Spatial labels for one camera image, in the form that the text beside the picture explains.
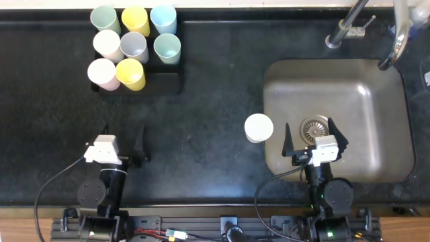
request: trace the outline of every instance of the white cup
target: white cup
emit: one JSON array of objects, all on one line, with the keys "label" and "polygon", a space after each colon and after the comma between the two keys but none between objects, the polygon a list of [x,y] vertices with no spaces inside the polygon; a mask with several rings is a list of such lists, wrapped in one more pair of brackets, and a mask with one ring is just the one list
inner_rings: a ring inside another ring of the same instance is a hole
[{"label": "white cup", "polygon": [[165,64],[178,64],[181,58],[181,41],[172,34],[161,34],[154,41],[154,50]]},{"label": "white cup", "polygon": [[118,35],[121,34],[120,22],[116,11],[111,6],[96,7],[90,16],[91,23],[99,30],[113,30]]},{"label": "white cup", "polygon": [[148,62],[149,53],[145,37],[138,32],[124,34],[120,43],[121,51],[128,57],[142,63]]},{"label": "white cup", "polygon": [[172,5],[159,5],[150,12],[150,20],[160,34],[176,34],[176,9]]},{"label": "white cup", "polygon": [[245,121],[245,133],[250,142],[260,143],[273,134],[273,123],[264,114],[253,114]]},{"label": "white cup", "polygon": [[121,85],[115,76],[115,64],[105,58],[93,61],[88,67],[87,74],[92,82],[108,91],[116,90]]},{"label": "white cup", "polygon": [[103,30],[94,36],[93,46],[104,58],[118,63],[124,58],[120,42],[120,36],[113,30]]}]

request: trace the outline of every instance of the yellow cup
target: yellow cup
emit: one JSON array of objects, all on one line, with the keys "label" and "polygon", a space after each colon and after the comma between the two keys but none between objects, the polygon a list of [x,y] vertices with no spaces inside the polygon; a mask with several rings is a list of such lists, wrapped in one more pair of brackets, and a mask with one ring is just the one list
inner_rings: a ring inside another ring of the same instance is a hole
[{"label": "yellow cup", "polygon": [[131,58],[116,65],[116,78],[132,91],[140,91],[146,84],[142,64]]},{"label": "yellow cup", "polygon": [[121,20],[130,32],[139,32],[145,37],[149,36],[148,13],[144,7],[127,7],[122,12]]}]

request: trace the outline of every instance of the drain strainer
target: drain strainer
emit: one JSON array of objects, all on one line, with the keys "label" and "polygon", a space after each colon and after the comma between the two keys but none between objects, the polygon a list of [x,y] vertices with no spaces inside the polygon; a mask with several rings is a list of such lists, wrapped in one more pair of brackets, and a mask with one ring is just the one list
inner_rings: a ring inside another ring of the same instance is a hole
[{"label": "drain strainer", "polygon": [[304,142],[309,145],[314,145],[316,137],[329,135],[327,120],[326,117],[321,115],[315,115],[305,119],[300,126],[300,134]]}]

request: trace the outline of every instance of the sink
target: sink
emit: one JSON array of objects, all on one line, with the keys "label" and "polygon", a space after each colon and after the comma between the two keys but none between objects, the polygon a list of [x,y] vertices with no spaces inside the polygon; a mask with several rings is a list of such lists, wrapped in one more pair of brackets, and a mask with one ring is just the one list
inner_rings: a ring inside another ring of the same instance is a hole
[{"label": "sink", "polygon": [[[294,148],[327,135],[331,117],[349,141],[342,159],[331,163],[335,177],[351,182],[400,182],[415,156],[402,77],[381,71],[378,60],[281,60],[264,77],[264,114],[273,122],[265,158],[274,174],[293,169],[282,157],[285,124]],[[298,181],[299,173],[284,177]]]}]

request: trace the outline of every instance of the wooden floor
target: wooden floor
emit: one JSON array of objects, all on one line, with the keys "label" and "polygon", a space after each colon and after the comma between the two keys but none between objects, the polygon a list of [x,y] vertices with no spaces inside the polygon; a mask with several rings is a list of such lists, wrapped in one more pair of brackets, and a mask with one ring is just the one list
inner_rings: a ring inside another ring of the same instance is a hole
[{"label": "wooden floor", "polygon": [[[49,241],[52,219],[40,219],[40,227]],[[430,242],[430,218],[381,218],[384,241]],[[0,242],[37,242],[39,238],[32,218],[0,219]]]}]

